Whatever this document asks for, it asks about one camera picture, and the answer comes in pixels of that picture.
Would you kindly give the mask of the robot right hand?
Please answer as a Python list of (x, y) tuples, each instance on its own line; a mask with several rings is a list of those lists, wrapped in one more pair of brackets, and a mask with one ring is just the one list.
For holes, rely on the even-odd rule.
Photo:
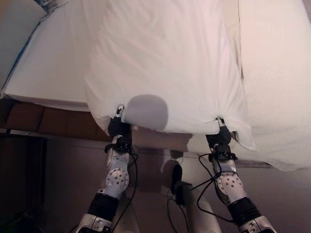
[(208, 142), (208, 146), (210, 148), (214, 148), (216, 145), (229, 145), (231, 141), (231, 132), (229, 131), (228, 127), (225, 124), (223, 118), (218, 117), (216, 118), (219, 131), (217, 134), (206, 134), (206, 139)]

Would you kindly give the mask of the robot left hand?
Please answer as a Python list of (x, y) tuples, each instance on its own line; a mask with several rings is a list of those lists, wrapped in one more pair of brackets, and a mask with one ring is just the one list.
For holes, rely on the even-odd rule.
[(131, 125), (122, 122), (123, 112), (124, 105), (119, 104), (114, 117), (110, 119), (110, 123), (108, 125), (108, 133), (111, 137), (118, 135), (129, 136), (131, 134)]

